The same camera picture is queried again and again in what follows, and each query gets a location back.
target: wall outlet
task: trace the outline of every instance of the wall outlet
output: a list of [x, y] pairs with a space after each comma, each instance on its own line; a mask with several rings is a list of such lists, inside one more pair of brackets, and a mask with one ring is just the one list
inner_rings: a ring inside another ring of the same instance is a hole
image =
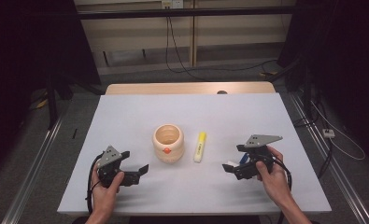
[[172, 0], [172, 8], [184, 8], [183, 0]]
[[323, 129], [323, 137], [325, 138], [334, 138], [334, 130], [333, 129]]
[[162, 0], [162, 9], [172, 8], [172, 0]]

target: white table surface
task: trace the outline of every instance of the white table surface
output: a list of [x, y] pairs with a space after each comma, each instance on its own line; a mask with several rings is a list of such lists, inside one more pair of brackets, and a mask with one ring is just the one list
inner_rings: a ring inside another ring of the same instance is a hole
[[[176, 124], [184, 132], [185, 153], [176, 163], [160, 161], [153, 152], [157, 127]], [[207, 133], [204, 157], [193, 162], [198, 133]], [[278, 93], [227, 95], [105, 95], [93, 117], [59, 213], [87, 214], [86, 187], [94, 158], [109, 145], [129, 150], [123, 171], [149, 164], [140, 184], [121, 187], [114, 209], [121, 216], [260, 215], [278, 212], [263, 185], [237, 180], [222, 164], [239, 162], [252, 134], [281, 135], [270, 144], [283, 153], [292, 175], [292, 194], [306, 213], [331, 207]]]

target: white cable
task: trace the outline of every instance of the white cable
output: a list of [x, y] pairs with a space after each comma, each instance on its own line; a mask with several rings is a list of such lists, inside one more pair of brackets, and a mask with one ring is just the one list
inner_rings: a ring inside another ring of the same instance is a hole
[[318, 110], [318, 107], [315, 106], [315, 104], [313, 103], [313, 101], [310, 101], [310, 103], [312, 103], [312, 105], [315, 107], [315, 109], [318, 111], [318, 113], [321, 115], [321, 117], [326, 120], [326, 122], [328, 124], [330, 124], [335, 130], [337, 130], [339, 133], [341, 133], [342, 135], [344, 135], [347, 139], [349, 139], [354, 145], [356, 145], [356, 147], [358, 147], [360, 149], [360, 151], [362, 152], [362, 157], [361, 158], [356, 158], [356, 157], [353, 157], [351, 155], [349, 155], [347, 152], [345, 152], [343, 149], [341, 149], [339, 146], [337, 146], [333, 140], [330, 138], [330, 140], [332, 140], [332, 143], [335, 147], [337, 147], [340, 151], [342, 151], [344, 154], [346, 154], [347, 156], [349, 156], [350, 158], [354, 159], [354, 160], [358, 160], [358, 161], [361, 161], [361, 160], [364, 160], [365, 158], [365, 153], [364, 153], [364, 150], [362, 150], [362, 148], [357, 144], [355, 143], [355, 141], [353, 141], [351, 138], [349, 138], [346, 134], [342, 133], [341, 131], [339, 131], [337, 128], [335, 128], [332, 123], [330, 123], [330, 121], [328, 121], [326, 118], [324, 118], [324, 116], [321, 114], [321, 112]]

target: yellow marker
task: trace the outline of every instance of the yellow marker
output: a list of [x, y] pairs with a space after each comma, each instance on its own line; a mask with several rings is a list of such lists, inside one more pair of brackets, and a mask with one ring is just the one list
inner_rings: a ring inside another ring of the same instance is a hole
[[198, 143], [196, 144], [195, 155], [193, 156], [193, 160], [196, 162], [201, 162], [202, 155], [204, 154], [204, 146], [206, 140], [206, 133], [199, 133]]

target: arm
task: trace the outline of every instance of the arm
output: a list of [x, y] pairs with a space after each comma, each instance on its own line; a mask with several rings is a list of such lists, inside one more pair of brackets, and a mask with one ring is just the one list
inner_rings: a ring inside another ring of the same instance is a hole
[[[272, 147], [269, 151], [278, 159], [283, 161], [283, 155]], [[311, 223], [306, 215], [301, 211], [297, 202], [292, 198], [285, 171], [279, 165], [274, 164], [271, 174], [262, 161], [256, 163], [260, 172], [259, 180], [263, 182], [263, 187], [272, 201], [282, 210], [286, 219], [291, 224]]]
[[107, 189], [100, 185], [96, 171], [97, 167], [94, 166], [92, 171], [92, 186], [97, 184], [92, 191], [93, 212], [88, 218], [87, 224], [106, 223], [109, 220], [114, 210], [116, 194], [120, 191], [120, 183], [124, 177], [124, 173], [119, 172]]

